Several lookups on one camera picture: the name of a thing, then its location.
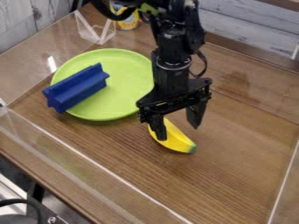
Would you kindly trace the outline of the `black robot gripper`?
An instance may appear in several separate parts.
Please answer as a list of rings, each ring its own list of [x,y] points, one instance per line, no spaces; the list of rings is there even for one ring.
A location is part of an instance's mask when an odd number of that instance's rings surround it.
[[[207,69],[191,79],[190,75],[193,59],[187,58],[179,64],[167,64],[153,52],[154,88],[137,101],[139,119],[142,123],[150,123],[151,130],[161,141],[167,140],[165,116],[186,109],[187,121],[198,129],[211,99],[211,78],[202,75]]]

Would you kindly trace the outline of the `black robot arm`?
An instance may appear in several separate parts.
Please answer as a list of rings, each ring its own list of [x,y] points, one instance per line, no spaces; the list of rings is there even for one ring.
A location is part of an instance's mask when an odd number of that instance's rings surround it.
[[[213,79],[191,71],[193,55],[203,58],[206,31],[199,17],[199,0],[90,0],[97,10],[115,21],[137,11],[149,16],[157,48],[151,53],[154,88],[141,100],[139,119],[150,124],[159,140],[167,139],[165,116],[185,109],[194,128],[202,124],[211,98]]]

